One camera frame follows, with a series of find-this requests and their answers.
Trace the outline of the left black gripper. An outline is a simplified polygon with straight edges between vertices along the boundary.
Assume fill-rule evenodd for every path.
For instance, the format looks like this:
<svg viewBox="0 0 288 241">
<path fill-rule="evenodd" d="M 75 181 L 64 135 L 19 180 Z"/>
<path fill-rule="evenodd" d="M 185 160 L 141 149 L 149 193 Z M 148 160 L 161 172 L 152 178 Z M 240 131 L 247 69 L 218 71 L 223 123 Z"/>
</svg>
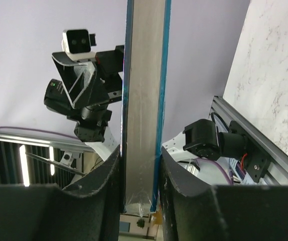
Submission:
<svg viewBox="0 0 288 241">
<path fill-rule="evenodd" d="M 52 59 L 71 106 L 83 108 L 84 118 L 102 118 L 109 104 L 121 100 L 124 45 L 76 61 L 65 52 L 52 53 Z"/>
</svg>

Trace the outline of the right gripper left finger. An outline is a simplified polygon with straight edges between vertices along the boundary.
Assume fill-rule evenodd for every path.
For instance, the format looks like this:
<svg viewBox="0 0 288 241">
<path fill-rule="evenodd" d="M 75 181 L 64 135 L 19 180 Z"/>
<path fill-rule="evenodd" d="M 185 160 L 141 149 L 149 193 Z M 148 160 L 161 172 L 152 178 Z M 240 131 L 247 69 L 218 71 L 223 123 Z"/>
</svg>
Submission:
<svg viewBox="0 0 288 241">
<path fill-rule="evenodd" d="M 0 240 L 118 240 L 119 149 L 64 189 L 0 185 Z"/>
</svg>

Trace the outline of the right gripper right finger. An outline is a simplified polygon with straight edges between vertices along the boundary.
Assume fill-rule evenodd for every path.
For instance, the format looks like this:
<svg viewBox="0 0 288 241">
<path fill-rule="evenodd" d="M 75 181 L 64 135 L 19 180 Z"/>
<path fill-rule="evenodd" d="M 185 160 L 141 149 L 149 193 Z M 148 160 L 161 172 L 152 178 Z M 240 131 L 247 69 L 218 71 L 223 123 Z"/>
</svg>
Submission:
<svg viewBox="0 0 288 241">
<path fill-rule="evenodd" d="M 165 240 L 288 240 L 288 186 L 209 185 L 162 151 Z"/>
</svg>

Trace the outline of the teal sea cover book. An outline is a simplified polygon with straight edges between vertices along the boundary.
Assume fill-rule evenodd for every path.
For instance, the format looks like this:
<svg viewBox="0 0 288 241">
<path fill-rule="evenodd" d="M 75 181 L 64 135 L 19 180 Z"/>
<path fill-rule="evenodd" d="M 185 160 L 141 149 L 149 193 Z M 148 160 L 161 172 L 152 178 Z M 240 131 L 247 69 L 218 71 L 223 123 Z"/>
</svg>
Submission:
<svg viewBox="0 0 288 241">
<path fill-rule="evenodd" d="M 156 211 L 171 1 L 128 1 L 123 60 L 120 180 L 122 212 Z"/>
</svg>

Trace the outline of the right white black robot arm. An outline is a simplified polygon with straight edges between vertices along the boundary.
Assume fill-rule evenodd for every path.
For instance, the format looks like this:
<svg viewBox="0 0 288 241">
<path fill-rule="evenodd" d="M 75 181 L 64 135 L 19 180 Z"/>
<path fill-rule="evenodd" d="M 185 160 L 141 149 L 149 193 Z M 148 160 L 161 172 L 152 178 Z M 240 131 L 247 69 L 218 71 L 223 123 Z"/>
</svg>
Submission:
<svg viewBox="0 0 288 241">
<path fill-rule="evenodd" d="M 269 160 L 238 131 L 201 119 L 184 130 L 184 150 L 201 160 Z M 288 186 L 209 185 L 163 151 L 159 193 L 165 240 L 288 240 Z M 118 240 L 120 157 L 61 190 L 0 185 L 0 240 Z"/>
</svg>

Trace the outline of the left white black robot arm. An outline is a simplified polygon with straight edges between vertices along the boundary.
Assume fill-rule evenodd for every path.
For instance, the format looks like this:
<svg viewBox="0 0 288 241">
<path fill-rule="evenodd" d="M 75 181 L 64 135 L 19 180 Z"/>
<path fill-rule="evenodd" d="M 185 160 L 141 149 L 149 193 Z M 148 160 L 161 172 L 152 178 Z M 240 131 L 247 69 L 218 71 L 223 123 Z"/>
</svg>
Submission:
<svg viewBox="0 0 288 241">
<path fill-rule="evenodd" d="M 112 116 L 108 106 L 122 99 L 124 46 L 75 61 L 65 52 L 55 52 L 52 59 L 61 80 L 50 80 L 44 105 L 75 121 L 74 134 L 80 141 L 104 142 Z"/>
</svg>

